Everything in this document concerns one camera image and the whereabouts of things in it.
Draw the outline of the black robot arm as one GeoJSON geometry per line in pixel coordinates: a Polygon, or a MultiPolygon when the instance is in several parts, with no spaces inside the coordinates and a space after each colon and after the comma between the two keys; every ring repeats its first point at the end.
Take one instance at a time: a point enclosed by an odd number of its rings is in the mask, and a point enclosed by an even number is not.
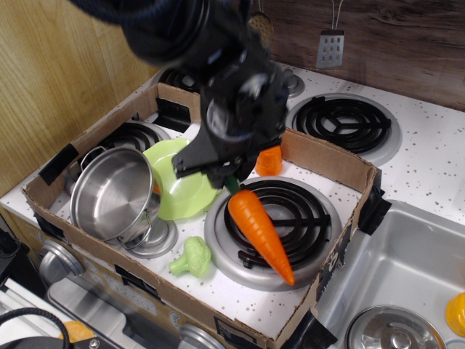
{"type": "Polygon", "coordinates": [[[250,1],[77,1],[121,27],[133,53],[197,83],[201,127],[172,161],[175,174],[205,174],[214,188],[238,189],[261,151],[279,145],[288,82],[248,27],[250,1]]]}

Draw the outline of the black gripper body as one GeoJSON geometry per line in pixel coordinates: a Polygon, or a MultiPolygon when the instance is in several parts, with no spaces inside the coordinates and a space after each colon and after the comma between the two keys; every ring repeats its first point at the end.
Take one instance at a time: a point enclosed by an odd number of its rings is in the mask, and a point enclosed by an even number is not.
{"type": "Polygon", "coordinates": [[[194,140],[171,160],[178,178],[211,167],[236,171],[247,153],[260,153],[279,145],[283,134],[282,97],[239,97],[233,109],[214,98],[201,98],[201,124],[194,140]]]}

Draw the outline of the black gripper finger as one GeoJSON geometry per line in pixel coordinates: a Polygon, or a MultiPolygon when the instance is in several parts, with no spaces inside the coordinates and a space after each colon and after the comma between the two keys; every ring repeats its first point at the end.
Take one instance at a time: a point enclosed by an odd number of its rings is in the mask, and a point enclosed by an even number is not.
{"type": "Polygon", "coordinates": [[[215,189],[222,189],[225,186],[225,178],[227,176],[224,167],[211,167],[206,170],[206,175],[215,189]]]}
{"type": "Polygon", "coordinates": [[[248,178],[256,166],[258,156],[259,153],[247,153],[241,158],[242,162],[236,171],[236,178],[238,180],[245,180],[248,178]]]}

